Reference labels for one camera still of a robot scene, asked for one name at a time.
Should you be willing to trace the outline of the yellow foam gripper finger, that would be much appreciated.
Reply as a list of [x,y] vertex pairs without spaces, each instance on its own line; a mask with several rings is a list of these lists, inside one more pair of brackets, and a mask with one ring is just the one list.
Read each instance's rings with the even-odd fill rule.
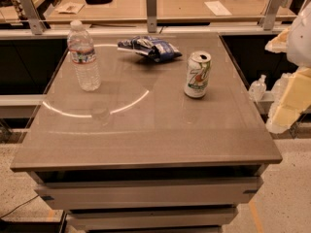
[[265,45],[264,49],[274,53],[286,52],[289,32],[290,28],[284,29],[276,37],[270,40]]
[[290,129],[311,106],[311,69],[299,67],[286,81],[286,88],[282,90],[282,96],[272,103],[265,124],[273,134]]

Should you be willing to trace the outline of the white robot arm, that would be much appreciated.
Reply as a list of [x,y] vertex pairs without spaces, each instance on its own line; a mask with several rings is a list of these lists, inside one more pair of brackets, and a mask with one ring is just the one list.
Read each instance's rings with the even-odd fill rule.
[[288,61],[297,66],[292,74],[282,75],[272,90],[274,101],[266,128],[270,133],[281,134],[311,106],[311,3],[265,49],[284,52]]

